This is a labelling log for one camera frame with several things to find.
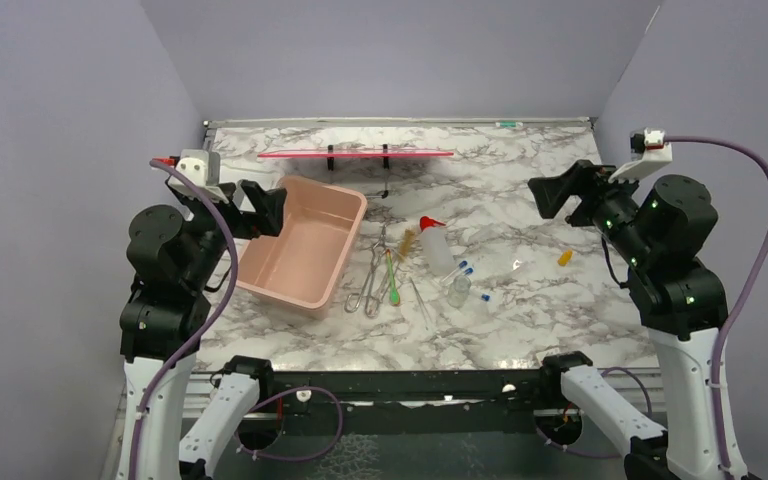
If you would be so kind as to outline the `metal crucible tongs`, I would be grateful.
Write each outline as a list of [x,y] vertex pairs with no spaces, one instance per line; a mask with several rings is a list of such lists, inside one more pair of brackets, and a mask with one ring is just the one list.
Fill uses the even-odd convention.
[[374,294],[374,283],[378,267],[387,250],[387,225],[381,226],[376,242],[370,248],[370,262],[367,275],[359,291],[348,295],[343,305],[346,313],[354,313],[363,307],[364,315],[373,318],[380,308],[380,300]]

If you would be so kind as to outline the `metal tweezers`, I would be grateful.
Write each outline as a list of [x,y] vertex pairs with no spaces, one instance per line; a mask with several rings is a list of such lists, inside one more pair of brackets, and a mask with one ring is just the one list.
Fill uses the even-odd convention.
[[410,283],[410,285],[411,285],[411,287],[412,287],[412,289],[414,291],[414,294],[415,294],[415,297],[416,297],[416,301],[417,301],[419,310],[420,310],[420,312],[421,312],[421,314],[423,316],[426,328],[428,330],[431,330],[431,328],[432,328],[432,317],[431,317],[431,314],[430,314],[430,312],[429,312],[429,310],[428,310],[428,308],[427,308],[427,306],[425,304],[425,301],[424,301],[424,299],[423,299],[423,297],[422,297],[422,295],[420,293],[420,290],[419,290],[417,284],[415,283],[415,281],[413,280],[412,277],[409,277],[408,280],[409,280],[409,283]]

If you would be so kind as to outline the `bristle tube brush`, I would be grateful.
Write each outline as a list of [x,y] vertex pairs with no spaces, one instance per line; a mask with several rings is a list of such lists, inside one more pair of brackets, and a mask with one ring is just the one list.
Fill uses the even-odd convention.
[[398,262],[405,262],[408,259],[417,236],[418,232],[413,228],[407,228],[403,232],[396,249],[396,260]]

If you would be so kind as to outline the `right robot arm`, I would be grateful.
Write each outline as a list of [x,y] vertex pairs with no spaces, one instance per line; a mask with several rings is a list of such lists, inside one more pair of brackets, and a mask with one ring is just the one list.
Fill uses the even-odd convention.
[[529,181],[541,217],[565,202],[574,227],[595,227],[627,263],[626,287],[658,359],[667,419],[661,425],[614,390],[581,354],[545,361],[539,398],[581,408],[612,442],[630,479],[747,479],[728,419],[725,373],[713,357],[727,319],[720,279],[698,258],[718,215],[707,188],[682,175],[656,180],[642,203],[636,183],[587,160]]

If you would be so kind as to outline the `wash bottle red cap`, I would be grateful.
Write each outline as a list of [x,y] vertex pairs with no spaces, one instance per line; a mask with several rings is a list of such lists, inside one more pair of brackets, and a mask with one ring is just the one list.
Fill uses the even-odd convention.
[[434,275],[445,276],[456,262],[446,239],[446,224],[428,216],[419,220],[419,240],[425,259]]

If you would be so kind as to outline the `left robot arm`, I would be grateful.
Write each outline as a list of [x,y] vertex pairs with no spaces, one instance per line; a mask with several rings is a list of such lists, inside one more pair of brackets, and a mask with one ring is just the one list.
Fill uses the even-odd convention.
[[120,353],[126,377],[126,412],[120,479],[210,479],[237,423],[274,397],[271,365],[236,357],[231,382],[190,430],[181,435],[184,400],[200,339],[227,307],[205,290],[224,254],[236,256],[238,239],[278,236],[285,189],[253,181],[223,183],[213,200],[187,184],[176,198],[190,209],[158,204],[140,211],[128,229],[126,257],[135,275],[120,315]]

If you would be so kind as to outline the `small glass jar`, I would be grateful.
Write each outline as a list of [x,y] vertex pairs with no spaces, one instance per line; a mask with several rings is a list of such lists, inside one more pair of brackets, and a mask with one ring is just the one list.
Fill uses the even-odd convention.
[[471,280],[467,275],[458,275],[448,285],[447,302],[453,308],[461,308],[469,298]]

